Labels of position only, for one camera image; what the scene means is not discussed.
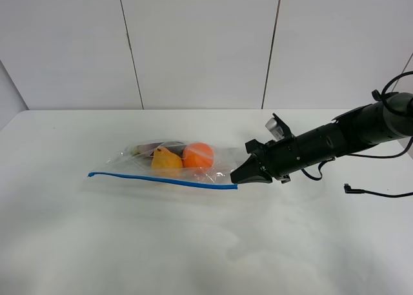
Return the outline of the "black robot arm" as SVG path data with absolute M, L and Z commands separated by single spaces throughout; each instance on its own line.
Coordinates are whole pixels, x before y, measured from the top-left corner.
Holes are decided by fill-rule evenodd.
M 274 139 L 246 143 L 248 159 L 231 175 L 234 184 L 282 183 L 312 165 L 412 136 L 412 94 L 390 93 L 385 101 L 362 106 L 299 136 L 274 115 L 266 124 Z

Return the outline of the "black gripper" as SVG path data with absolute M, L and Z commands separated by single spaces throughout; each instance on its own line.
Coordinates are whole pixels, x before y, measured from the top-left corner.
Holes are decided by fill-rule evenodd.
M 230 174 L 233 184 L 271 183 L 274 179 L 287 183 L 289 175 L 305 168 L 303 154 L 295 136 L 281 141 L 245 143 L 249 158 Z

